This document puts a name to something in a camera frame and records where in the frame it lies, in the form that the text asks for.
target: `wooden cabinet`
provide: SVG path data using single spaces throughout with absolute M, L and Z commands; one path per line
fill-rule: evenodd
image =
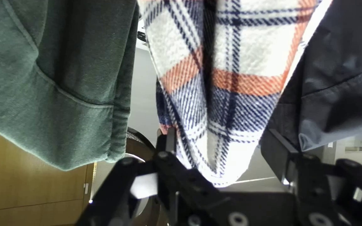
M 72 225 L 90 199 L 93 166 L 62 172 L 0 135 L 0 225 Z

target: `green hoodie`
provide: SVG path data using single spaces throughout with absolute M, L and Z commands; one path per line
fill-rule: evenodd
M 135 0 L 0 0 L 0 134 L 61 168 L 125 153 Z

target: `orange stripe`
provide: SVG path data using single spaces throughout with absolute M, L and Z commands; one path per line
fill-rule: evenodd
M 306 27 L 308 25 L 308 21 L 305 21 L 305 20 L 308 19 L 308 17 L 311 19 L 311 15 L 313 14 L 315 7 L 316 7 L 316 0 L 300 0 L 300 6 L 303 7 L 303 9 L 312 7 L 313 10 L 311 10 L 311 11 L 310 10 L 302 10 L 298 14 L 298 21 L 297 21 L 298 24 L 296 26 L 293 43 L 292 43 L 292 49 L 291 49 L 291 53 L 290 53 L 290 56 L 288 56 L 288 60 L 287 60 L 287 68 L 286 68 L 286 70 L 283 71 L 283 75 L 282 75 L 282 78 L 283 78 L 282 85 L 285 85 L 285 83 L 288 79 L 288 74 L 290 74 L 290 71 L 292 69 L 292 64 L 293 64 L 296 53 L 298 50 L 300 41 L 302 40 L 302 36 L 303 36 L 303 34 L 306 31 Z
M 233 74 L 227 70 L 213 71 L 214 85 L 233 93 L 248 95 L 271 95 L 279 93 L 282 76 L 258 76 L 252 74 Z
M 203 49 L 198 49 L 194 54 L 202 64 Z M 181 86 L 184 86 L 199 74 L 199 68 L 194 59 L 194 54 L 190 54 L 189 56 L 179 61 L 161 78 L 164 86 L 169 94 L 179 90 Z

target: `clothing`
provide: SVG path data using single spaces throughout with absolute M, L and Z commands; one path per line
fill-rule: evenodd
M 302 151 L 362 134 L 362 1 L 334 1 L 271 122 Z
M 173 122 L 170 118 L 169 108 L 166 105 L 166 97 L 159 80 L 156 83 L 156 108 L 160 124 L 164 125 L 164 128 L 171 127 Z
M 215 186 L 235 182 L 331 1 L 139 2 L 178 157 Z
M 139 7 L 0 0 L 0 134 L 72 169 L 125 153 Z

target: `hole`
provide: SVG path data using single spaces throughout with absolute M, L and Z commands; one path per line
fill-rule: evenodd
M 202 218 L 197 215 L 193 215 L 189 217 L 189 226 L 200 226 Z
M 327 223 L 327 221 L 326 221 L 326 220 L 323 220 L 323 218 L 317 218 L 317 221 L 318 221 L 318 223 L 321 223 L 321 225 L 325 225 L 325 223 Z
M 229 215 L 229 222 L 232 226 L 248 226 L 248 218 L 242 212 L 232 212 Z
M 238 222 L 238 223 L 243 222 L 243 218 L 242 218 L 241 216 L 235 216 L 234 220 L 235 220 L 235 222 Z

